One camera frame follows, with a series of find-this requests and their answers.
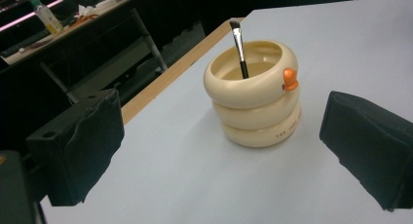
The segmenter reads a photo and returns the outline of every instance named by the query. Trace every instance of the stacked ring cup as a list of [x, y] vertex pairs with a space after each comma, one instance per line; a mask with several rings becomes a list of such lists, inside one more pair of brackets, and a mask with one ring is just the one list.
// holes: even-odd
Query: stacked ring cup
[[301, 117], [297, 58], [269, 40], [245, 42], [244, 56], [247, 79], [235, 46], [214, 58], [204, 73], [206, 93], [228, 138], [249, 147], [277, 144], [294, 133]]

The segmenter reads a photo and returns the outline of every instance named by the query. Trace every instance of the desk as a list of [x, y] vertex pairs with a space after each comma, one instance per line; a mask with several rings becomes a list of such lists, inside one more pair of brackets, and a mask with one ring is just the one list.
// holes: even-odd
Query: desk
[[411, 209], [380, 208], [319, 140], [319, 128], [331, 91], [413, 122], [412, 1], [253, 11], [242, 22], [246, 41], [278, 40], [297, 54], [296, 132], [262, 149], [224, 136], [203, 75], [234, 45], [227, 34], [125, 125], [121, 148], [84, 204], [42, 202], [49, 223], [411, 223]]
[[[98, 17], [94, 19], [86, 20], [85, 22], [70, 27], [57, 35], [50, 35], [44, 38], [41, 41], [52, 40], [45, 46], [24, 53], [15, 53], [14, 55], [5, 58], [5, 61], [11, 66], [4, 71], [2, 70], [0, 74], [7, 73], [14, 69], [21, 69], [31, 63], [39, 63], [40, 67], [60, 86], [62, 91], [66, 93], [73, 102], [77, 102], [80, 98], [87, 97], [94, 92], [104, 89], [113, 80], [118, 78], [149, 53], [152, 53], [153, 57], [158, 61], [162, 71], [167, 70], [167, 65], [158, 51], [150, 33], [146, 29], [139, 12], [135, 8], [135, 4], [136, 0], [121, 0], [114, 5], [96, 12]], [[70, 40], [73, 40], [74, 38], [76, 39], [76, 36], [79, 36], [82, 32], [93, 30], [97, 21], [100, 21], [102, 18], [113, 16], [114, 14], [119, 14], [121, 11], [126, 15], [131, 14], [139, 29], [139, 31], [135, 33], [141, 34], [142, 38], [136, 40], [121, 53], [107, 59], [107, 62], [102, 64], [98, 69], [73, 87], [66, 87], [66, 85], [52, 71], [47, 62], [44, 61], [45, 57], [47, 57], [50, 52], [61, 50], [67, 42], [70, 42]]]

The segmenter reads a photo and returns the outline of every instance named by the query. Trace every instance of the metal ferrule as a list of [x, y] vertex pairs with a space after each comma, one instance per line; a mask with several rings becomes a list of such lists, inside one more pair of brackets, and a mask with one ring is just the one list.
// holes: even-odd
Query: metal ferrule
[[238, 53], [240, 54], [240, 60], [244, 61], [244, 51], [243, 51], [243, 38], [241, 37], [241, 29], [235, 28], [233, 29], [235, 44], [238, 49]]

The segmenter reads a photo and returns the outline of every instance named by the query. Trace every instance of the black foam block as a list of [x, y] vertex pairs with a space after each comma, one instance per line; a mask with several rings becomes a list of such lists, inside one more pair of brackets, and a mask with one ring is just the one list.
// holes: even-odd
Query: black foam block
[[319, 138], [382, 209], [413, 207], [412, 123], [366, 99], [331, 92]]
[[116, 90], [83, 99], [30, 135], [34, 161], [47, 174], [52, 205], [76, 205], [109, 167], [124, 137]]

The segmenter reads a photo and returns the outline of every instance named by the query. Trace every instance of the orange knob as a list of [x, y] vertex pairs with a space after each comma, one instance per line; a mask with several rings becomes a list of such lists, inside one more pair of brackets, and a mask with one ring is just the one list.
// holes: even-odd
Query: orange knob
[[297, 71], [291, 68], [286, 68], [283, 72], [284, 85], [282, 89], [284, 91], [293, 91], [298, 87]]

